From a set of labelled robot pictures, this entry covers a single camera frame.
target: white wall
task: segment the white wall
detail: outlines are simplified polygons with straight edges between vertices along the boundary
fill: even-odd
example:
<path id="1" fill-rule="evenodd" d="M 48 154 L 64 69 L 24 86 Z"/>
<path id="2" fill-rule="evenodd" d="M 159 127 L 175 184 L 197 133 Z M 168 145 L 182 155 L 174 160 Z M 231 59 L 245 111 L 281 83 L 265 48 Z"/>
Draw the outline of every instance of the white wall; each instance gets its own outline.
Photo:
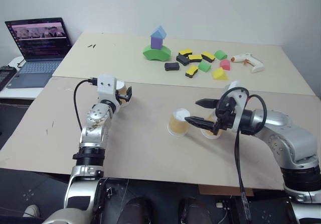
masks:
<path id="1" fill-rule="evenodd" d="M 281 45 L 321 95 L 321 0 L 0 0 L 0 65 L 19 55 L 3 22 L 43 17 L 62 17 L 73 42 L 162 24 L 173 38 Z"/>

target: paper cup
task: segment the paper cup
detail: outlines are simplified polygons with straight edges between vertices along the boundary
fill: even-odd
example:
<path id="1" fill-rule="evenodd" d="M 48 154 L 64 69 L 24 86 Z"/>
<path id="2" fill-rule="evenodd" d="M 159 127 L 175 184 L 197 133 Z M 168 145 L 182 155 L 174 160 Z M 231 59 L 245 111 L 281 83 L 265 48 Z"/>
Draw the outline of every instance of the paper cup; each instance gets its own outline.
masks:
<path id="1" fill-rule="evenodd" d="M 178 108 L 171 116 L 170 122 L 167 125 L 169 133 L 176 137 L 184 136 L 189 128 L 189 123 L 186 122 L 185 117 L 190 117 L 190 112 L 185 108 Z"/>
<path id="2" fill-rule="evenodd" d="M 118 91 L 119 94 L 123 94 L 123 95 L 127 94 L 127 87 L 123 80 L 117 79 L 116 90 Z M 121 101 L 121 107 L 127 106 L 130 102 L 130 101 L 126 102 L 125 99 L 120 99 L 120 101 Z"/>
<path id="3" fill-rule="evenodd" d="M 213 115 L 210 115 L 206 120 L 209 120 L 209 121 L 214 121 L 213 120 Z M 217 135 L 214 135 L 211 131 L 209 130 L 203 130 L 201 129 L 201 132 L 202 134 L 208 138 L 208 139 L 211 139 L 211 140 L 214 140 L 214 139 L 217 139 L 221 136 L 221 133 L 222 133 L 223 130 L 219 130 L 219 132 L 217 133 Z"/>

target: laptop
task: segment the laptop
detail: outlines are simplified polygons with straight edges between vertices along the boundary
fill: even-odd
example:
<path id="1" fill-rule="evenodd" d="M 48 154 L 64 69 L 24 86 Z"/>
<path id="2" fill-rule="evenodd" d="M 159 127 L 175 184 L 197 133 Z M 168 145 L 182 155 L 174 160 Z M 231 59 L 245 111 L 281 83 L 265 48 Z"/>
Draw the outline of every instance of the laptop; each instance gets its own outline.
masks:
<path id="1" fill-rule="evenodd" d="M 44 87 L 71 48 L 62 18 L 6 22 L 25 64 L 7 88 Z"/>

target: cable connector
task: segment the cable connector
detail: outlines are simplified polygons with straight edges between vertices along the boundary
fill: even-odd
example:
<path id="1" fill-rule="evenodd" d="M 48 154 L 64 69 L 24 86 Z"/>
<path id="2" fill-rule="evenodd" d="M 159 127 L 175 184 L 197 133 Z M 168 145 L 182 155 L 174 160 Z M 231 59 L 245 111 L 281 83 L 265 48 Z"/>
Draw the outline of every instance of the cable connector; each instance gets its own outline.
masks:
<path id="1" fill-rule="evenodd" d="M 94 86 L 97 86 L 97 78 L 96 77 L 88 78 L 88 82 L 90 82 Z"/>

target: laptop screen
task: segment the laptop screen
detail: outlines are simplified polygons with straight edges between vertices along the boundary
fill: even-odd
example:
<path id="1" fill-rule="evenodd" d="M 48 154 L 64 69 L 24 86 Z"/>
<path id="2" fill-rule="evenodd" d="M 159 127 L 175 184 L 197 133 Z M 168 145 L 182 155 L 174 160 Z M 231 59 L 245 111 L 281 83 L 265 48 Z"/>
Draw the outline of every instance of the laptop screen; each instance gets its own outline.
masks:
<path id="1" fill-rule="evenodd" d="M 71 48 L 62 18 L 9 21 L 6 25 L 25 59 L 63 58 Z"/>

